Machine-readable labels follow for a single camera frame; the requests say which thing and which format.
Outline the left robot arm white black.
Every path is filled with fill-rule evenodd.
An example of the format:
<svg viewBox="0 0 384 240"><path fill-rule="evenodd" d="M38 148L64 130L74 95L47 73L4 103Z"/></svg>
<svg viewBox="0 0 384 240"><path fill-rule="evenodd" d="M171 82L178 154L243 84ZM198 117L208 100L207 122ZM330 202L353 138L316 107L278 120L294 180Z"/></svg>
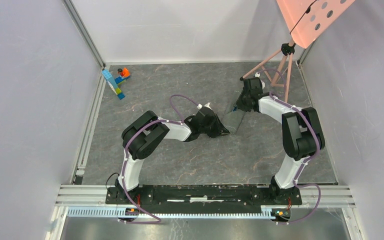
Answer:
<svg viewBox="0 0 384 240"><path fill-rule="evenodd" d="M198 112L183 121L161 118L148 110L122 132L123 162L115 182L118 197L125 204L137 198L136 188L144 159L149 157L163 140L191 142L200 135L218 138L230 134L218 115L209 106L200 106Z"/></svg>

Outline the grey cloth napkin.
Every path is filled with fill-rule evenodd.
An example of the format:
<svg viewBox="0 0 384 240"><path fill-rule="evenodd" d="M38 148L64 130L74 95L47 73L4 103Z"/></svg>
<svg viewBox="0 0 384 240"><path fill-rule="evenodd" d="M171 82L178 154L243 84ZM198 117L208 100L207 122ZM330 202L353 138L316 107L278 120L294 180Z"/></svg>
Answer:
<svg viewBox="0 0 384 240"><path fill-rule="evenodd" d="M233 111L234 107L237 106L236 102L240 96L239 91L234 91L230 96L230 99L227 102L227 107L225 109L225 114L223 115L221 122L229 130L231 135L234 135L246 114L245 111L242 111L237 108L236 111Z"/></svg>

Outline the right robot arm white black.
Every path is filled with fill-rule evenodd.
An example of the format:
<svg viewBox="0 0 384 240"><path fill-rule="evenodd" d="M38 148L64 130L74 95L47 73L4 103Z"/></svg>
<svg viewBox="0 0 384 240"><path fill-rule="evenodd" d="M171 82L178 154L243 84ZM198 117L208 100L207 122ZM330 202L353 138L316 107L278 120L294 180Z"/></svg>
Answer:
<svg viewBox="0 0 384 240"><path fill-rule="evenodd" d="M318 113L313 107L301 108L264 92L259 77L241 78L242 91L236 100L237 109L258 112L281 124L285 157L269 185L269 199L282 204L298 189L297 183L304 168L325 146Z"/></svg>

